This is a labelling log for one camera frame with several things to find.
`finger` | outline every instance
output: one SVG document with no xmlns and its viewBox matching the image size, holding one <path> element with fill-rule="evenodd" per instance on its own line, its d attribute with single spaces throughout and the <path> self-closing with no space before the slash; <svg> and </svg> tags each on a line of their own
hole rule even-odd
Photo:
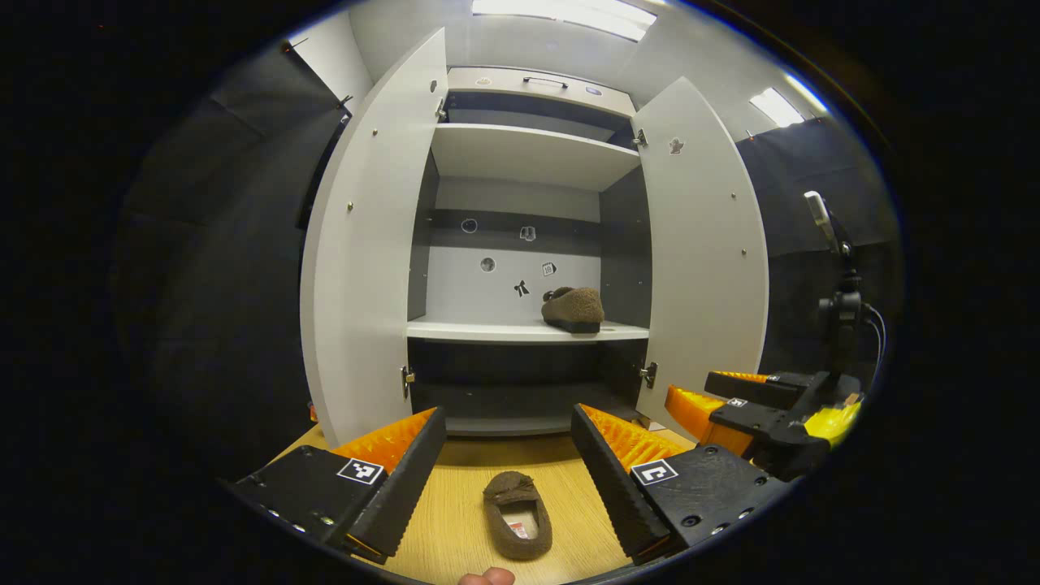
<svg viewBox="0 0 1040 585">
<path fill-rule="evenodd" d="M 488 578 L 480 577 L 479 575 L 473 575 L 472 573 L 467 573 L 459 579 L 459 585 L 497 585 L 488 581 Z"/>
<path fill-rule="evenodd" d="M 491 585 L 513 585 L 513 582 L 517 580 L 512 571 L 497 566 L 484 571 L 484 577 L 491 582 Z"/>
</svg>

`open cabinet door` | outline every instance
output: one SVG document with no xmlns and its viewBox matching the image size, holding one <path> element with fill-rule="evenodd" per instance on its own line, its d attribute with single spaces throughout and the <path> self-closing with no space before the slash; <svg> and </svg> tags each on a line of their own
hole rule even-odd
<svg viewBox="0 0 1040 585">
<path fill-rule="evenodd" d="M 710 371 L 758 370 L 769 306 L 765 233 L 744 160 L 700 92 L 680 77 L 632 118 L 650 207 L 653 292 L 636 409 L 695 438 L 665 410 L 668 386 L 703 391 Z"/>
<path fill-rule="evenodd" d="M 412 414 L 400 371 L 412 228 L 447 86 L 440 29 L 365 97 L 315 197 L 300 327 L 307 383 L 334 449 Z"/>
</svg>

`wooden floor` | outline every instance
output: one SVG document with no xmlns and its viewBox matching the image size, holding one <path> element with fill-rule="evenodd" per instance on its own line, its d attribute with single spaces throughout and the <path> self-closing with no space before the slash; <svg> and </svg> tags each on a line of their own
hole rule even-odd
<svg viewBox="0 0 1040 585">
<path fill-rule="evenodd" d="M 655 432 L 676 444 L 694 447 L 669 430 Z M 328 449 L 315 426 L 279 457 L 302 444 Z M 492 477 L 505 470 L 530 476 L 549 512 L 552 549 L 539 559 L 513 561 L 492 546 L 482 491 Z M 518 584 L 542 585 L 593 577 L 629 562 L 570 436 L 553 435 L 445 441 L 397 555 L 383 568 L 454 585 L 466 573 L 479 575 L 489 566 L 500 566 L 512 570 Z"/>
</svg>

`fuzzy slipper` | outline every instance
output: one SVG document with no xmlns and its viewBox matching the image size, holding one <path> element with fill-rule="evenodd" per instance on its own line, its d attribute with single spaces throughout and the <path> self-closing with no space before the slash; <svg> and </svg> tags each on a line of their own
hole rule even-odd
<svg viewBox="0 0 1040 585">
<path fill-rule="evenodd" d="M 603 303 L 595 288 L 561 286 L 542 296 L 545 323 L 571 333 L 599 333 Z"/>
<path fill-rule="evenodd" d="M 484 488 L 484 513 L 495 550 L 503 557 L 528 560 L 552 546 L 552 525 L 529 477 L 502 472 Z"/>
</svg>

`black panel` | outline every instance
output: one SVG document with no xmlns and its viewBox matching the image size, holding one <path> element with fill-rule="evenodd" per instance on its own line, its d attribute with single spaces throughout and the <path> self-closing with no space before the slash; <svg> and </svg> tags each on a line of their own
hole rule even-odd
<svg viewBox="0 0 1040 585">
<path fill-rule="evenodd" d="M 902 321 L 903 264 L 894 243 L 856 247 L 863 301 L 885 319 L 888 346 Z M 830 297 L 840 273 L 830 252 L 801 252 L 770 258 L 770 307 L 759 372 L 816 372 L 826 366 L 817 299 Z M 869 388 L 878 341 L 874 329 L 860 328 L 855 363 L 849 375 Z"/>
<path fill-rule="evenodd" d="M 412 259 L 408 273 L 408 319 L 426 314 L 426 273 L 430 270 L 430 246 L 434 235 L 434 206 L 441 175 L 437 172 L 434 151 L 426 154 L 426 168 L 422 171 L 419 200 L 415 207 L 415 225 L 412 228 Z"/>
<path fill-rule="evenodd" d="M 492 345 L 408 340 L 420 383 L 567 384 L 599 380 L 597 344 Z"/>
<path fill-rule="evenodd" d="M 867 155 L 831 119 L 736 143 L 755 187 L 770 256 L 825 250 L 803 194 L 818 192 L 857 246 L 894 241 L 899 222 Z"/>
<path fill-rule="evenodd" d="M 454 436 L 565 433 L 570 429 L 571 407 L 576 403 L 626 421 L 638 416 L 634 398 L 619 397 L 599 382 L 412 386 L 413 410 L 443 406 L 448 414 L 448 434 Z"/>
<path fill-rule="evenodd" d="M 515 111 L 560 118 L 571 122 L 580 122 L 590 126 L 620 130 L 628 126 L 628 119 L 616 113 L 609 113 L 570 102 L 547 100 L 536 96 L 516 94 L 496 94 L 492 92 L 448 92 L 448 119 L 451 110 L 458 109 L 495 109 L 499 111 Z"/>
<path fill-rule="evenodd" d="M 125 355 L 192 464 L 224 477 L 312 426 L 296 221 L 342 110 L 290 58 L 271 49 L 232 72 L 156 144 L 120 218 Z"/>
<path fill-rule="evenodd" d="M 437 209 L 433 218 L 434 246 L 600 255 L 600 225 L 593 222 L 466 209 Z M 462 223 L 470 219 L 476 220 L 477 229 L 466 233 Z M 534 241 L 520 237 L 520 228 L 525 226 L 535 228 Z"/>
<path fill-rule="evenodd" d="M 650 327 L 653 254 L 642 167 L 600 194 L 599 222 L 603 233 L 600 296 L 606 319 Z"/>
</svg>

